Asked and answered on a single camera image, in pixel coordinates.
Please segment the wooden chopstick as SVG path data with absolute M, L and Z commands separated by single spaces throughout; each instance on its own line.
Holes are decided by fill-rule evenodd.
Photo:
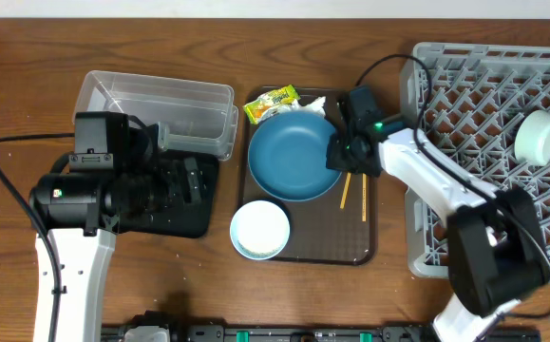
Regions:
M 347 197 L 348 197 L 349 188 L 350 188 L 351 176 L 352 174 L 348 172 L 345 177 L 343 192 L 342 192 L 340 206 L 339 206 L 341 210 L 345 209 L 345 206 L 346 206 Z
M 367 175 L 362 174 L 362 205 L 361 205 L 361 219 L 362 222 L 367 221 L 367 202 L 368 202 L 368 180 Z

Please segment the large blue bowl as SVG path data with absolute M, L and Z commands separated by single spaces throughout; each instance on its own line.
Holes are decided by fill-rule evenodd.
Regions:
M 326 166 L 328 120 L 304 111 L 279 114 L 261 124 L 250 140 L 248 163 L 258 186 L 286 201 L 307 201 L 327 193 L 341 173 Z

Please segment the mint green small bowl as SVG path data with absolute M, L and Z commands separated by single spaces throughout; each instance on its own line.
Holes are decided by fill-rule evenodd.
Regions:
M 514 154 L 530 165 L 550 162 L 550 113 L 536 110 L 523 120 L 514 141 Z

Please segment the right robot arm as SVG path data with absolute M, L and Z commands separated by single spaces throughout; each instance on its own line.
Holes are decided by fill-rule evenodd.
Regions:
M 472 177 L 419 128 L 352 119 L 334 133 L 327 166 L 403 182 L 443 221 L 453 289 L 432 322 L 441 341 L 478 341 L 540 287 L 550 261 L 531 196 Z

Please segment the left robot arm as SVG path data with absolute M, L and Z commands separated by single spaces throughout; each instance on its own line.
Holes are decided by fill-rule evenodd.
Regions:
M 36 341 L 97 341 L 118 235 L 200 238 L 209 226 L 218 160 L 157 144 L 155 125 L 116 112 L 75 116 L 74 150 L 31 189 L 36 239 Z

